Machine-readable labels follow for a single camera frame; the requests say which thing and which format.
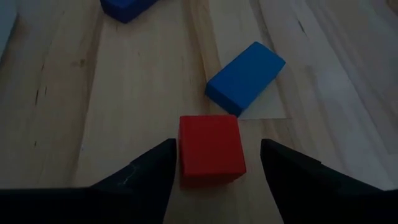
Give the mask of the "small red cube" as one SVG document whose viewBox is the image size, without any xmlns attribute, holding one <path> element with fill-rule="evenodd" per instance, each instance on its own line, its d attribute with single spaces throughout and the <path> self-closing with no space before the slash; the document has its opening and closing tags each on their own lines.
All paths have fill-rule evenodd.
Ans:
<svg viewBox="0 0 398 224">
<path fill-rule="evenodd" d="M 238 119 L 234 115 L 185 115 L 178 129 L 180 186 L 224 185 L 247 171 Z"/>
</svg>

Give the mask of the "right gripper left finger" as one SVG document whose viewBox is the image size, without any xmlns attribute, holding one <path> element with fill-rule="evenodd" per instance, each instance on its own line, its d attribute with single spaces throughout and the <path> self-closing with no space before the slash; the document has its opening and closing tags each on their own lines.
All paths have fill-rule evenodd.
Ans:
<svg viewBox="0 0 398 224">
<path fill-rule="evenodd" d="M 166 139 L 85 189 L 75 224 L 162 224 L 174 184 L 177 143 Z"/>
</svg>

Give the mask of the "long purple block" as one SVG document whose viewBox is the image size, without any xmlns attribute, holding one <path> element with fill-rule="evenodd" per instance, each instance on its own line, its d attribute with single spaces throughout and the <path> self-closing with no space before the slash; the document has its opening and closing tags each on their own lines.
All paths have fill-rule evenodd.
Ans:
<svg viewBox="0 0 398 224">
<path fill-rule="evenodd" d="M 105 14 L 127 24 L 142 12 L 146 11 L 158 0 L 100 0 Z"/>
</svg>

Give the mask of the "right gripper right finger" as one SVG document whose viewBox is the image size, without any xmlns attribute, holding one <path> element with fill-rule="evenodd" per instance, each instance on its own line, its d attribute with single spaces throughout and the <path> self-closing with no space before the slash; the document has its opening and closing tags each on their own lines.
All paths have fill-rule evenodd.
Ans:
<svg viewBox="0 0 398 224">
<path fill-rule="evenodd" d="M 261 162 L 286 224 L 355 220 L 353 197 L 381 192 L 271 139 L 261 140 Z"/>
</svg>

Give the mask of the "blue rectangular block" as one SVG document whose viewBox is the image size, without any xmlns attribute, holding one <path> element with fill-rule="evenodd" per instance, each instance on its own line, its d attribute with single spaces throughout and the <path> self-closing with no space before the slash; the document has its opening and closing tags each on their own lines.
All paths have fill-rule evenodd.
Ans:
<svg viewBox="0 0 398 224">
<path fill-rule="evenodd" d="M 205 95 L 229 114 L 240 116 L 283 69 L 285 60 L 253 42 L 211 78 Z"/>
</svg>

